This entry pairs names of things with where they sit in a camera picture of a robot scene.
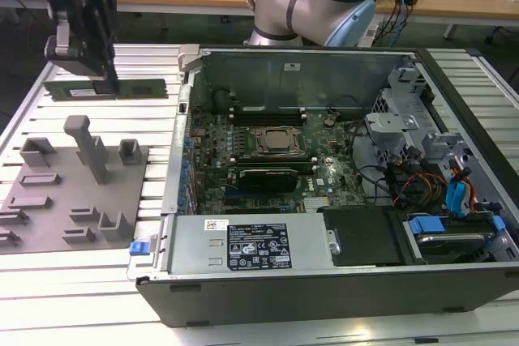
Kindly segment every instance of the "motherboard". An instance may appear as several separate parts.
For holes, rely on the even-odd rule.
[[[338,119],[327,111],[191,113],[191,212],[301,213],[366,203],[347,150],[349,123]]]

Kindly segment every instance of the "floor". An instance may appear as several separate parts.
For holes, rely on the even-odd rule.
[[[52,25],[45,11],[19,10],[19,23],[0,23],[0,131],[9,122],[45,65],[43,48]],[[162,30],[156,15],[119,13],[117,42],[120,43],[200,43],[241,45],[252,31],[251,17],[215,15],[167,15],[168,30]],[[476,48],[506,79],[519,65],[519,30],[495,34],[491,45],[484,43],[492,27],[463,26],[454,38],[443,38],[446,26],[409,23],[399,41],[402,48]],[[381,46],[392,39],[387,36]],[[512,81],[519,90],[519,75]]]

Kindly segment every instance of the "cpu socket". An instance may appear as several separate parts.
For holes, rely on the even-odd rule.
[[[256,150],[253,156],[299,155],[299,131],[293,127],[264,127],[254,129]]]

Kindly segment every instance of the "warning label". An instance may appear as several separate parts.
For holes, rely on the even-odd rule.
[[[240,224],[227,226],[231,271],[289,269],[289,236],[286,224]]]

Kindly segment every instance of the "blue cable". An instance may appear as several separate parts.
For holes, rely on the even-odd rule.
[[[395,36],[392,38],[391,43],[389,44],[390,48],[392,48],[393,45],[395,45],[397,43],[398,37],[400,36],[400,33],[402,32],[402,29],[404,28],[404,23],[405,23],[405,12],[404,12],[404,10],[405,10],[405,0],[400,0],[400,1],[401,1],[400,14],[402,16],[402,20],[398,24],[397,31],[395,32]]]

